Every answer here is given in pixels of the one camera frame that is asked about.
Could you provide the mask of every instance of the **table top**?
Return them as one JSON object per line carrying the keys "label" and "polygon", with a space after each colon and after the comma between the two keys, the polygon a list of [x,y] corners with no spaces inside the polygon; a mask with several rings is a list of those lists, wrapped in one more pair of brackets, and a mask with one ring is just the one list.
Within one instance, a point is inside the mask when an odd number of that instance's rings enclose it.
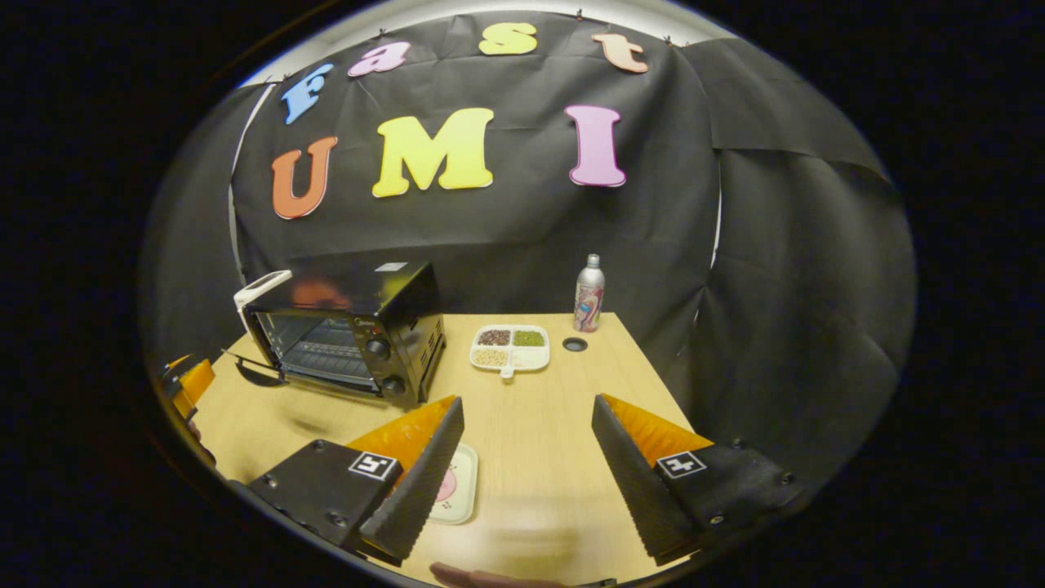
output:
{"label": "table top", "polygon": [[[475,332],[491,324],[532,325],[550,337],[551,361],[538,372],[497,372],[469,362]],[[399,573],[438,584],[434,562],[563,584],[644,578],[646,555],[620,490],[591,432],[595,397],[606,393],[692,430],[671,394],[612,313],[595,333],[573,330],[572,314],[445,315],[447,347],[429,401],[461,397],[461,442],[479,455],[474,511],[462,524],[428,521]],[[588,348],[571,352],[567,337]],[[260,360],[250,337],[232,353]],[[196,404],[203,445],[225,477],[249,484],[306,443],[345,443],[400,417],[388,405],[317,394],[296,386],[263,389],[224,356]]]}

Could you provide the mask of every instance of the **pink letter i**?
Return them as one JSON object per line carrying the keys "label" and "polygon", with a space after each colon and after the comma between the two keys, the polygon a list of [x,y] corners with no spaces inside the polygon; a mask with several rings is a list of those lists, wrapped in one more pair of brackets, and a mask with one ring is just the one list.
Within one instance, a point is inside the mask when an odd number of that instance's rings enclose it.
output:
{"label": "pink letter i", "polygon": [[621,115],[598,105],[573,104],[565,112],[577,123],[577,167],[570,179],[582,186],[623,185],[624,171],[618,169],[613,152],[613,122]]}

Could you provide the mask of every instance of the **aluminum bottle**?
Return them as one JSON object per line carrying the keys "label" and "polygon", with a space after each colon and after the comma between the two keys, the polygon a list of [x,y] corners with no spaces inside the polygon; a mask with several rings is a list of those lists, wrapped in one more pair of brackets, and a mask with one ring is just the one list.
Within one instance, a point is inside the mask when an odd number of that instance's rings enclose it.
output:
{"label": "aluminum bottle", "polygon": [[606,286],[606,276],[599,268],[599,256],[588,255],[587,266],[577,276],[574,292],[574,329],[581,333],[591,333],[599,329],[602,313],[602,292]]}

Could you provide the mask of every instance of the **orange letter u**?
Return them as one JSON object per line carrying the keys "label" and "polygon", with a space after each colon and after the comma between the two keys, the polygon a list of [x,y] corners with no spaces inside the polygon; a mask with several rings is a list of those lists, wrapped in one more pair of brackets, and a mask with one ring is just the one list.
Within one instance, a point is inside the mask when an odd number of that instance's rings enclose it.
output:
{"label": "orange letter u", "polygon": [[326,137],[308,145],[308,155],[312,156],[311,183],[300,197],[294,195],[294,164],[301,157],[301,149],[288,150],[272,162],[272,207],[276,214],[287,219],[298,218],[316,210],[323,202],[330,149],[335,144],[338,137]]}

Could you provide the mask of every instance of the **yellow letter m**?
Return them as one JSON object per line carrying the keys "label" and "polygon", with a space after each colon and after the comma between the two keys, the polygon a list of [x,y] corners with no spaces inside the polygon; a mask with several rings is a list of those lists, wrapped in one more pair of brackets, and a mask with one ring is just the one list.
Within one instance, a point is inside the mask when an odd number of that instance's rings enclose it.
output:
{"label": "yellow letter m", "polygon": [[446,170],[439,175],[439,185],[446,189],[481,188],[493,183],[493,173],[486,168],[483,139],[486,123],[493,119],[487,108],[466,108],[451,114],[436,138],[421,126],[414,116],[387,120],[377,127],[385,137],[381,156],[381,177],[374,184],[374,195],[384,197],[405,193],[410,182],[402,177],[407,164],[417,187],[428,189],[446,159]]}

